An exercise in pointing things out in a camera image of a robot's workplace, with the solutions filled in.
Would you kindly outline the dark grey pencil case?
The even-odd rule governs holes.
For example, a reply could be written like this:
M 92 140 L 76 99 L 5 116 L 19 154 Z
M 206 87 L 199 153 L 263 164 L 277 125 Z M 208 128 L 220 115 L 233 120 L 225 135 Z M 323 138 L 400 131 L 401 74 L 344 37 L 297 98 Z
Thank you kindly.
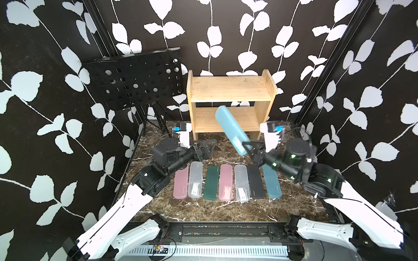
M 265 191 L 259 168 L 256 165 L 248 165 L 247 170 L 251 197 L 253 199 L 264 199 Z

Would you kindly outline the white pencil case shelf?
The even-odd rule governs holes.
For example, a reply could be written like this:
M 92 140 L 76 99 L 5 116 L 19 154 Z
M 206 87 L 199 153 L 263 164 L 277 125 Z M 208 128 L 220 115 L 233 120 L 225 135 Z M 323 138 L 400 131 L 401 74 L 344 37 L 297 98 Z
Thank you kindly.
M 189 168 L 188 196 L 192 199 L 198 199 L 202 194 L 202 162 L 191 162 Z

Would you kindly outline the light blue pencil case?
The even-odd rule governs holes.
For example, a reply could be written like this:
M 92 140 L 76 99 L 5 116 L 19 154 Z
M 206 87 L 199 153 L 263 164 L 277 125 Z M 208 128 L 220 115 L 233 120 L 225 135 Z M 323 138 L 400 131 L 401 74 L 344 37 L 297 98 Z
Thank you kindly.
M 248 142 L 250 140 L 227 107 L 224 105 L 218 107 L 215 118 L 237 153 L 241 156 L 247 154 L 243 142 Z

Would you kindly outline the pink pencil case shelf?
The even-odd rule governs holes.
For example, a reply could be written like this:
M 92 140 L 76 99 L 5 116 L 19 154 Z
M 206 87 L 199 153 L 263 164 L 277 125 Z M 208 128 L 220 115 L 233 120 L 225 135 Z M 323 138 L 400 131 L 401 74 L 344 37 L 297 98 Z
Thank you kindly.
M 183 169 L 177 170 L 174 177 L 173 198 L 177 200 L 185 199 L 188 195 L 188 174 L 189 164 Z
M 222 164 L 219 175 L 218 197 L 221 201 L 229 202 L 233 197 L 233 167 Z

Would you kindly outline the teal pencil case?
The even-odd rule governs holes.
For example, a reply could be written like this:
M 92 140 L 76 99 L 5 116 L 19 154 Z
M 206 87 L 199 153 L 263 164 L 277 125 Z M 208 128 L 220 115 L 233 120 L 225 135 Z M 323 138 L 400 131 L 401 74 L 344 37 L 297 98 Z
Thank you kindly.
M 282 197 L 281 186 L 278 180 L 278 174 L 269 165 L 262 166 L 263 175 L 265 178 L 265 184 L 267 194 L 271 199 L 279 199 Z

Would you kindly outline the clear frosted pencil case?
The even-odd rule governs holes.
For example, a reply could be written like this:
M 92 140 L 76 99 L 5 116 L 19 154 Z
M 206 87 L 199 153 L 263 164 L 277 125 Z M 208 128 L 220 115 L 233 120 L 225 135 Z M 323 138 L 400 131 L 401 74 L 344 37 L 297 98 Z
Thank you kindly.
M 247 167 L 245 165 L 235 165 L 234 172 L 236 199 L 241 203 L 248 202 L 250 200 L 250 189 Z

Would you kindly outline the dark green pencil case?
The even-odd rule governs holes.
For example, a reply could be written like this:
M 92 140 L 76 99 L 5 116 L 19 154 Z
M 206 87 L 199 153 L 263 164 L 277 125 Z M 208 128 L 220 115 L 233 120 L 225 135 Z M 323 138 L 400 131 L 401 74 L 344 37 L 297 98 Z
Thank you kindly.
M 217 198 L 220 167 L 210 165 L 207 168 L 203 198 L 214 201 Z

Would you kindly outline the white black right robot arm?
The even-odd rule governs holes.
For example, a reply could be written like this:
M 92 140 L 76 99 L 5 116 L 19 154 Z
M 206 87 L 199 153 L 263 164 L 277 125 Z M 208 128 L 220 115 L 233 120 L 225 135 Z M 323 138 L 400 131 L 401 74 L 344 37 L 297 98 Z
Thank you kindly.
M 330 224 L 293 216 L 284 228 L 288 237 L 325 241 L 366 261 L 417 260 L 410 233 L 364 199 L 334 168 L 316 163 L 317 148 L 310 141 L 289 140 L 284 152 L 268 151 L 261 141 L 244 141 L 242 146 L 256 166 L 280 172 L 349 219 L 348 224 Z

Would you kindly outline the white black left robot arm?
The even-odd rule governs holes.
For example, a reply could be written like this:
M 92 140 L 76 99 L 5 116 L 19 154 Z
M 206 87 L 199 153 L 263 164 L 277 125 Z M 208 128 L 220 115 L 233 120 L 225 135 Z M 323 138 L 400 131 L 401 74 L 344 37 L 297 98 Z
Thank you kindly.
M 122 230 L 170 183 L 172 175 L 191 162 L 210 159 L 216 144 L 216 140 L 195 141 L 186 148 L 175 138 L 160 141 L 113 207 L 76 240 L 63 243 L 67 260 L 117 261 L 138 244 L 166 238 L 169 222 L 159 214 L 127 232 Z

